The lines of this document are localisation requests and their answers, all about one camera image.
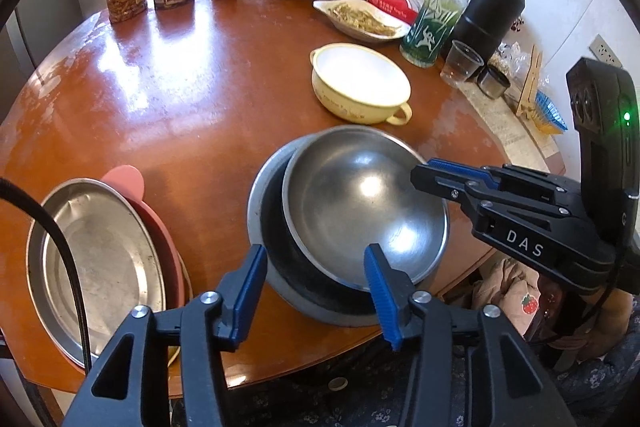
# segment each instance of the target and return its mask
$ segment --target wall outlet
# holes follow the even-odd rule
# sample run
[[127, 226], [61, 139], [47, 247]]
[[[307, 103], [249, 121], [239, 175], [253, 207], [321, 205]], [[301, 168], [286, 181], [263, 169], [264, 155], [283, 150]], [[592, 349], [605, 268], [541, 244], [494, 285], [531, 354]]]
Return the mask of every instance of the wall outlet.
[[616, 57], [616, 54], [611, 50], [601, 35], [596, 35], [596, 38], [593, 39], [589, 49], [599, 61], [611, 64], [617, 68], [622, 67], [622, 62], [620, 62], [619, 58]]

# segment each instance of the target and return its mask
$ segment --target metal tray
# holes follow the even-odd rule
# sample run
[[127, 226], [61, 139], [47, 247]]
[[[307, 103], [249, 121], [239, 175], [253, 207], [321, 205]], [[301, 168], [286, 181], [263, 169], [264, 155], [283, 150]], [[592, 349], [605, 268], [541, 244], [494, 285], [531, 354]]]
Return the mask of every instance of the metal tray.
[[[42, 204], [62, 229], [78, 268], [92, 359], [138, 304], [166, 307], [164, 280], [140, 217], [109, 185], [87, 178], [56, 187]], [[56, 346], [81, 367], [78, 316], [62, 258], [49, 234], [31, 223], [27, 280], [33, 305]]]

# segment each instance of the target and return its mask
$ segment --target black thermos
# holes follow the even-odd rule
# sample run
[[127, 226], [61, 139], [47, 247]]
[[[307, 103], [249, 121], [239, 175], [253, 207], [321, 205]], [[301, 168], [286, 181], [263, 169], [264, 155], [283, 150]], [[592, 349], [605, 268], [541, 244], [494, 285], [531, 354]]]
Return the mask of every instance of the black thermos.
[[513, 22], [524, 10], [524, 0], [470, 0], [440, 52], [447, 58], [451, 41], [464, 42], [486, 64]]

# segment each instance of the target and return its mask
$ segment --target strawberry print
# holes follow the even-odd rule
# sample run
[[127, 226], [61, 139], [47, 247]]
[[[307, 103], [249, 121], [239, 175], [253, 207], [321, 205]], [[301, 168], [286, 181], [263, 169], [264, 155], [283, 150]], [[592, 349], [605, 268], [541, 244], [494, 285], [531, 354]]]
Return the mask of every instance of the strawberry print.
[[538, 300], [527, 293], [522, 299], [522, 311], [527, 315], [533, 315], [538, 311]]

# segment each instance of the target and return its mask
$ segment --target bowl handle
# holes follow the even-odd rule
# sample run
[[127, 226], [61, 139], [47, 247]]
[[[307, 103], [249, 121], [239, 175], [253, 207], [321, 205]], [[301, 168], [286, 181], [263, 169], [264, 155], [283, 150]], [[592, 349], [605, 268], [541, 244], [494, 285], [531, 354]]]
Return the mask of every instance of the bowl handle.
[[309, 53], [309, 62], [311, 62], [311, 65], [313, 66], [314, 64], [314, 57], [316, 56], [316, 54], [318, 53], [318, 51], [320, 51], [320, 48], [313, 50], [311, 53]]
[[140, 171], [131, 165], [114, 167], [100, 181], [117, 190], [125, 198], [142, 201], [145, 196], [145, 179]]
[[390, 116], [386, 119], [387, 123], [391, 125], [405, 125], [411, 120], [411, 117], [414, 115], [414, 112], [411, 110], [411, 107], [408, 103], [401, 103], [400, 110], [404, 113], [404, 118], [399, 118], [397, 116]]

